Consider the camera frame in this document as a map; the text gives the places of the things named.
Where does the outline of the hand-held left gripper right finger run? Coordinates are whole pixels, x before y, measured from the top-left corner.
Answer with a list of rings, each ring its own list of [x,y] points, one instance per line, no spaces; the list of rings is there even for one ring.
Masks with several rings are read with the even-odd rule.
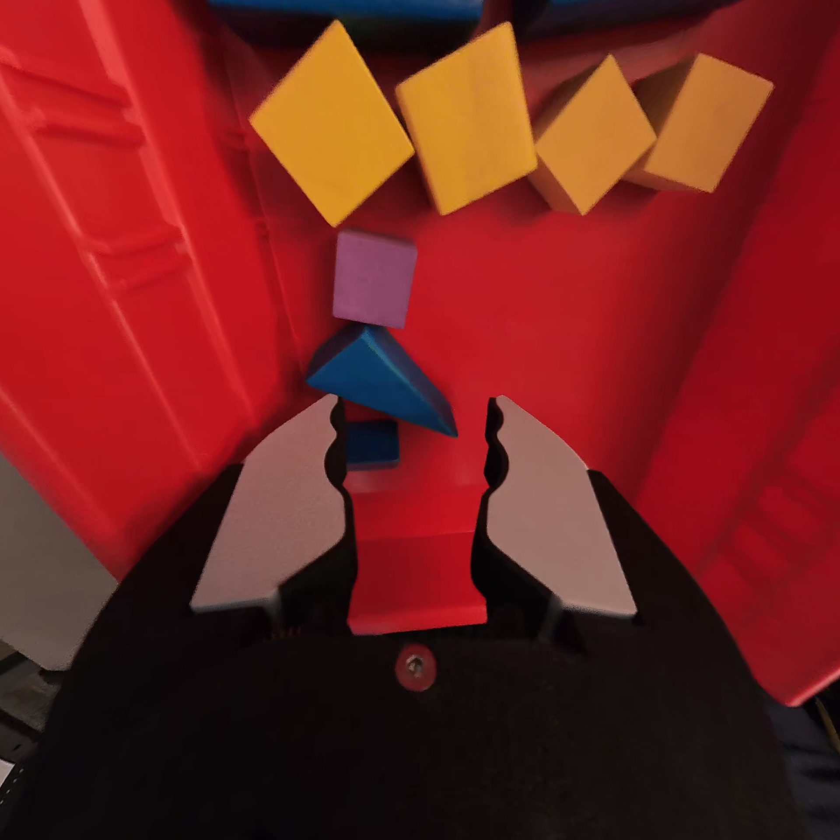
[[[487,489],[471,579],[488,618],[560,612],[633,618],[637,605],[583,459],[507,396],[489,399]]]

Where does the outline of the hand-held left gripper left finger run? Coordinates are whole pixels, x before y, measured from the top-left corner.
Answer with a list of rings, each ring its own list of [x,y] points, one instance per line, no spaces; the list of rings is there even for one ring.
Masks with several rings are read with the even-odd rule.
[[[326,395],[270,432],[245,458],[191,600],[194,613],[281,610],[281,587],[347,533],[342,478],[328,454],[340,442]]]

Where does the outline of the small blue wooden block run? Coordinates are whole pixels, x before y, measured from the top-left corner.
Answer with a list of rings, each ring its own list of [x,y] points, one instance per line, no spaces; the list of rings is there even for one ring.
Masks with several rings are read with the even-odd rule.
[[[343,327],[312,356],[306,383],[445,436],[459,434],[448,399],[380,325]]]
[[[348,471],[392,469],[401,462],[398,424],[393,419],[352,421],[346,425]]]

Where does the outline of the red plastic bin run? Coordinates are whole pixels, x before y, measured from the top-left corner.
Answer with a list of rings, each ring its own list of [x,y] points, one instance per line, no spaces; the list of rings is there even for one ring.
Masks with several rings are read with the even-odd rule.
[[[116,582],[227,463],[321,395],[338,231],[248,117],[299,52],[202,2],[2,2],[2,456],[46,543],[2,636],[66,669]],[[605,473],[693,573],[761,686],[838,677],[838,2],[521,43],[533,114],[613,54],[773,84],[715,192],[620,181],[586,215],[525,178],[442,216],[415,159],[349,217],[416,243],[395,336],[458,437],[402,424],[355,475],[357,632],[473,623],[490,397]]]

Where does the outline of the purple wooden block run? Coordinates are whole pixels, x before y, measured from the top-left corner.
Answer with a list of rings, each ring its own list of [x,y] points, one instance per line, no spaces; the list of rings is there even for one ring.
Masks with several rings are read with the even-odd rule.
[[[339,231],[334,263],[332,315],[389,329],[403,329],[413,288],[414,242],[362,230]]]

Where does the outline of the yellow cube block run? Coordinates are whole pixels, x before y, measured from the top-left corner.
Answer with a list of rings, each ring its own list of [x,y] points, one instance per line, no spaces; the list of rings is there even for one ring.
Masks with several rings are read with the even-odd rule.
[[[651,150],[656,131],[614,55],[561,83],[533,127],[528,180],[549,208],[588,214]]]

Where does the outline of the yellow wooden block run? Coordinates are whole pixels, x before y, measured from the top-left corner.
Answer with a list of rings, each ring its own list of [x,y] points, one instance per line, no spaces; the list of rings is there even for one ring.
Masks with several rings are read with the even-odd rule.
[[[333,228],[415,155],[399,118],[337,19],[248,122]]]
[[[442,216],[538,167],[510,22],[411,75],[395,98]]]
[[[773,89],[770,80],[702,53],[637,80],[633,93],[655,142],[623,181],[713,193]]]

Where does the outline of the blue rectangular block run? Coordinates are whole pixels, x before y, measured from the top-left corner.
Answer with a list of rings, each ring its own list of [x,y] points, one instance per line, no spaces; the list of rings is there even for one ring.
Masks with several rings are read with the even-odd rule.
[[[274,18],[326,18],[362,23],[477,25],[482,1],[210,1],[215,10]]]

